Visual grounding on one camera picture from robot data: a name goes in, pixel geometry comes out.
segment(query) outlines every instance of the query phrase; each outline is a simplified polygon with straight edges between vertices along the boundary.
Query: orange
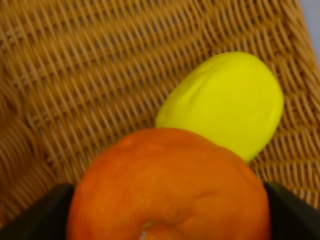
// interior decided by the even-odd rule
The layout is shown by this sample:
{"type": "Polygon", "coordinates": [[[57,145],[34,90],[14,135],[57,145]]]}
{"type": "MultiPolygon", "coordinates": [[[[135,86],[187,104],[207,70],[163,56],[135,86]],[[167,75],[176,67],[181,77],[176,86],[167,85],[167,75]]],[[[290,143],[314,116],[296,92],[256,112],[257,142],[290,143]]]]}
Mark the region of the orange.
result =
{"type": "Polygon", "coordinates": [[[186,130],[135,132],[100,154],[70,206],[67,240],[270,240],[263,183],[186,130]]]}

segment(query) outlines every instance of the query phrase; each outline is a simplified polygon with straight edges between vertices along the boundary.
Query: yellow object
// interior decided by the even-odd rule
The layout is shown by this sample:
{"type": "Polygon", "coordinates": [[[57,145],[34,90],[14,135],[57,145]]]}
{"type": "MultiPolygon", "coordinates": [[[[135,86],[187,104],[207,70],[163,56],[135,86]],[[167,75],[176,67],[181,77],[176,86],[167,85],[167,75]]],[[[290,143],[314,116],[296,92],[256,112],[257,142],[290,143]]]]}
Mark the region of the yellow object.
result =
{"type": "Polygon", "coordinates": [[[155,125],[200,134],[248,163],[272,138],[283,107],[268,67],[251,54],[228,52],[191,72],[169,95],[155,125]]]}

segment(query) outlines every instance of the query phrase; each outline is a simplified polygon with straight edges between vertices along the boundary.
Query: yellow fruit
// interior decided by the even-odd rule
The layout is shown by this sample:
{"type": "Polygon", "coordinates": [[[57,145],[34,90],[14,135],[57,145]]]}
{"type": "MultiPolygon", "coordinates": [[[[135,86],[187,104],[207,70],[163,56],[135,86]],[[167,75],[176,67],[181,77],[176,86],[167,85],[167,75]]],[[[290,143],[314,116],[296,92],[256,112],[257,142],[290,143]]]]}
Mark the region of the yellow fruit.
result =
{"type": "Polygon", "coordinates": [[[268,67],[251,54],[228,52],[191,72],[169,95],[155,125],[200,134],[248,163],[272,138],[283,107],[268,67]]]}

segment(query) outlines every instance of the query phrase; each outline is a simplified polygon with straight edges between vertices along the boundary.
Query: woven wicker surface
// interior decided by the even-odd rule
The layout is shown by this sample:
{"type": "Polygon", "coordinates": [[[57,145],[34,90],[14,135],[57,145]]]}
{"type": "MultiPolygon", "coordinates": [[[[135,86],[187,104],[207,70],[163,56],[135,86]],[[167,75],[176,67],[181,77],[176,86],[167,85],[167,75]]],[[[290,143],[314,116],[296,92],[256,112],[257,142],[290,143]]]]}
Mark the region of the woven wicker surface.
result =
{"type": "Polygon", "coordinates": [[[260,57],[285,94],[252,169],[320,207],[320,76],[298,1],[2,0],[0,225],[152,127],[192,69],[235,50],[260,57]]]}

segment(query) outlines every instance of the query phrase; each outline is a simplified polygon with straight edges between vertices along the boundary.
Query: wicker basket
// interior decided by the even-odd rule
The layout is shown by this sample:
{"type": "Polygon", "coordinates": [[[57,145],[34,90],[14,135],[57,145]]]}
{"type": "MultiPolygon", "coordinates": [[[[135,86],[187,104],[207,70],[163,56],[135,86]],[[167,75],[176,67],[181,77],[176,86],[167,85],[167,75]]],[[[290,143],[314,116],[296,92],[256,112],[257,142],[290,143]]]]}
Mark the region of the wicker basket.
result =
{"type": "Polygon", "coordinates": [[[320,207],[320,75],[297,0],[26,2],[0,2],[0,225],[152,127],[192,69],[235,50],[260,57],[285,94],[252,169],[320,207]]]}

